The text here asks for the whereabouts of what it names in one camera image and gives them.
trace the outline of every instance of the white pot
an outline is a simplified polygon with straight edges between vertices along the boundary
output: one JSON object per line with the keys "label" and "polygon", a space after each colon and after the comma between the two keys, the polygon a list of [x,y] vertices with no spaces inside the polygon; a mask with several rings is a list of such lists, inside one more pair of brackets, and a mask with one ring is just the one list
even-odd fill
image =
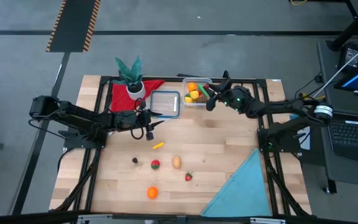
{"label": "white pot", "polygon": [[137,93],[132,93],[128,90],[128,86],[127,86],[127,92],[128,92],[128,95],[131,99],[133,100],[136,100],[138,98],[142,98],[146,95],[146,90],[144,88],[144,84],[142,82],[142,89],[140,91],[138,91]]}

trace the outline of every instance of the potato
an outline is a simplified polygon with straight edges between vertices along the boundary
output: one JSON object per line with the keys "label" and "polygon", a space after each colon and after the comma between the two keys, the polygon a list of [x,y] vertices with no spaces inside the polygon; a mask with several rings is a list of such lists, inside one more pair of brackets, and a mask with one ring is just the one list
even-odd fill
{"label": "potato", "polygon": [[179,156],[175,156],[172,160],[173,167],[179,169],[181,166],[181,159]]}

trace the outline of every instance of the gray floor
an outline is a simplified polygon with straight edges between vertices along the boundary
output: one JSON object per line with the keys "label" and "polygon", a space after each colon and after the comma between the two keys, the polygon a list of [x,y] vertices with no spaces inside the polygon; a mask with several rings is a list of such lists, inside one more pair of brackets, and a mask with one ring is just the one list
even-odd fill
{"label": "gray floor", "polygon": [[[60,0],[0,0],[0,29],[51,29]],[[353,1],[358,10],[358,1]],[[104,0],[96,30],[343,30],[352,17],[345,4],[287,0]],[[46,53],[48,36],[0,36],[0,215],[9,212],[35,130],[31,99],[49,94],[63,54]],[[94,36],[89,52],[71,54],[58,97],[75,101],[83,75],[116,75],[114,57],[144,60],[148,75],[187,73],[281,79],[287,98],[319,72],[316,43],[324,37]],[[317,85],[312,83],[305,91]],[[63,127],[51,124],[57,131]],[[53,191],[62,141],[45,138],[24,212],[45,212]],[[358,185],[321,191],[324,169],[304,167],[311,208],[323,218],[358,221]]]}

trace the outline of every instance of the green plant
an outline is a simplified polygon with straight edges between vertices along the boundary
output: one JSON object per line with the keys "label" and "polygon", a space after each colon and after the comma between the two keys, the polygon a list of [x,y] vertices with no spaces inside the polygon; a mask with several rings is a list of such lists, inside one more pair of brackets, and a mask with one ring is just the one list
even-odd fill
{"label": "green plant", "polygon": [[123,84],[128,87],[137,86],[142,81],[142,75],[140,71],[142,70],[142,61],[139,59],[139,56],[136,57],[132,68],[129,69],[121,59],[116,57],[116,62],[118,69],[120,71],[121,80],[114,80],[115,84]]}

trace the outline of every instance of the red cloth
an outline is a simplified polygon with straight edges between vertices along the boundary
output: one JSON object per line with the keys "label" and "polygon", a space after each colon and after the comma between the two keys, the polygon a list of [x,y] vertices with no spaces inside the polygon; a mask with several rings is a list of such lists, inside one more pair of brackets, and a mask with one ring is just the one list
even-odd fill
{"label": "red cloth", "polygon": [[[146,94],[143,97],[143,100],[150,96],[153,90],[158,89],[165,81],[164,80],[148,80],[143,81]],[[123,110],[134,110],[135,101],[131,99],[127,92],[127,87],[125,85],[112,84],[112,102],[111,102],[111,111],[123,111]]]}

